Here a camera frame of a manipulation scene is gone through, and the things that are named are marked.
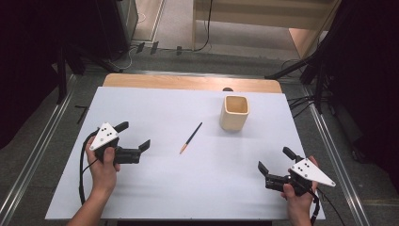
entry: human hand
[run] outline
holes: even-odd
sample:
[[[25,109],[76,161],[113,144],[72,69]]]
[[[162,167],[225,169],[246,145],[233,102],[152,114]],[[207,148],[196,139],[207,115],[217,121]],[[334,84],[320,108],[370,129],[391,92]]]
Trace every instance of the human hand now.
[[[313,156],[309,160],[318,167],[318,164]],[[317,182],[312,182],[311,189],[315,191]],[[307,192],[300,197],[295,194],[294,188],[285,184],[284,192],[281,192],[281,197],[287,200],[287,215],[294,226],[311,225],[310,210],[313,196]]]
[[[95,153],[89,149],[95,137],[91,137],[86,145],[86,155],[88,163],[96,161]],[[96,196],[98,199],[107,201],[117,183],[117,171],[120,171],[120,164],[113,165],[115,158],[115,149],[108,147],[104,151],[104,161],[96,161],[90,166],[93,187],[90,196]]]

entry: white table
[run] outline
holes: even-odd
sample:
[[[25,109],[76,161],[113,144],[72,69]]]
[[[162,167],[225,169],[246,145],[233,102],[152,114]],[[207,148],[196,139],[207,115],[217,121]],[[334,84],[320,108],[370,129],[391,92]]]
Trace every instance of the white table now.
[[[248,98],[242,131],[220,128],[226,95]],[[264,187],[262,161],[276,175],[293,162],[284,146],[304,156],[284,94],[211,90],[99,88],[47,212],[69,219],[80,207],[79,157],[82,143],[103,122],[130,122],[119,145],[136,148],[152,140],[138,165],[122,165],[102,218],[109,219],[287,219],[286,201]],[[203,125],[183,154],[183,144]],[[84,175],[85,191],[91,175]],[[318,219],[325,218],[323,209]]]

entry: table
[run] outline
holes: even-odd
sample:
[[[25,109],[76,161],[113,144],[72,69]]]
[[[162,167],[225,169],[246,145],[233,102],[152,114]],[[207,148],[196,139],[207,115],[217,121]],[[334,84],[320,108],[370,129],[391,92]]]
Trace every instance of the table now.
[[[210,2],[195,0],[193,3],[193,49],[196,20],[208,21]],[[290,28],[296,50],[304,58],[311,53],[322,32],[329,29],[340,4],[341,0],[215,0],[211,21]]]
[[[221,92],[220,89],[225,87],[235,92]],[[256,91],[238,91],[250,87]],[[217,123],[223,97],[227,94],[245,95],[249,100],[250,115],[238,133],[223,131]],[[152,139],[152,145],[142,154],[140,164],[122,166],[103,218],[287,218],[285,200],[276,191],[264,188],[264,178],[257,169],[261,160],[271,172],[285,175],[293,164],[282,153],[285,145],[304,155],[278,82],[226,77],[109,74],[90,106],[47,219],[71,218],[79,208],[77,188],[74,188],[78,183],[81,145],[103,120],[109,120],[113,125],[130,122],[131,127],[120,133],[120,146],[124,148],[135,148],[148,138]],[[179,155],[200,121],[203,121],[202,127],[184,153]],[[84,175],[84,180],[88,194],[91,188],[89,173]],[[325,218],[323,210],[319,218]]]

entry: black curtain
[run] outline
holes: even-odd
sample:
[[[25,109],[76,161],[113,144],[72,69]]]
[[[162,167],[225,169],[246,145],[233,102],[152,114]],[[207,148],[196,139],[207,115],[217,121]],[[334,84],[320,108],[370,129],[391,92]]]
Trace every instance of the black curtain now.
[[[399,191],[399,4],[355,4],[326,54],[334,93],[362,132],[354,147],[384,169]]]

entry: human arm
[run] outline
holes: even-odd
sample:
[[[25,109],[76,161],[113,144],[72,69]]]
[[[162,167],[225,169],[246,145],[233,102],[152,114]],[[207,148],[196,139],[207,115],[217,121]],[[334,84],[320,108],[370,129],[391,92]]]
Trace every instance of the human arm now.
[[[309,157],[309,160],[316,166],[318,166],[313,156]],[[311,189],[313,192],[317,188],[317,182],[312,182]],[[293,226],[308,226],[311,225],[310,210],[313,196],[307,192],[300,197],[295,194],[294,188],[285,184],[284,192],[281,192],[281,197],[287,200],[287,215]]]
[[[89,164],[97,159],[94,152],[89,149],[93,140],[94,137],[88,141],[86,146]],[[117,183],[117,171],[120,170],[120,165],[116,164],[114,167],[114,158],[114,148],[106,148],[104,162],[96,161],[90,166],[93,187],[88,199],[67,224],[68,226],[98,225],[104,207]]]

